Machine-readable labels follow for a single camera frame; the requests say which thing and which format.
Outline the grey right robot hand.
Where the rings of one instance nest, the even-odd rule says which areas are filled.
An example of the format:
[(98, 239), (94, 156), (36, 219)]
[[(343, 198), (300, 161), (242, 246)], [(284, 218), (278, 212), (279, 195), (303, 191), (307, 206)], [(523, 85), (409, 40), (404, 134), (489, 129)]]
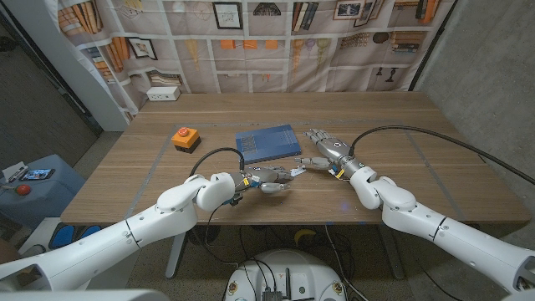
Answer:
[(315, 144), (323, 157), (295, 158), (298, 164), (317, 170), (332, 169), (336, 176), (350, 179), (363, 165), (352, 155), (350, 147), (342, 140), (332, 136), (325, 130), (310, 129), (304, 134)]

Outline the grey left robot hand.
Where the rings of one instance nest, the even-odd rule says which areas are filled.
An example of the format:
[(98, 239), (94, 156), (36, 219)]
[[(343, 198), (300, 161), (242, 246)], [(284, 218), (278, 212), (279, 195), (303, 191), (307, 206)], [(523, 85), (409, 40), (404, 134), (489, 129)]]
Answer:
[(235, 191), (250, 188), (260, 189), (263, 193), (272, 194), (289, 188), (294, 176), (281, 166), (248, 167), (243, 171), (231, 173)]

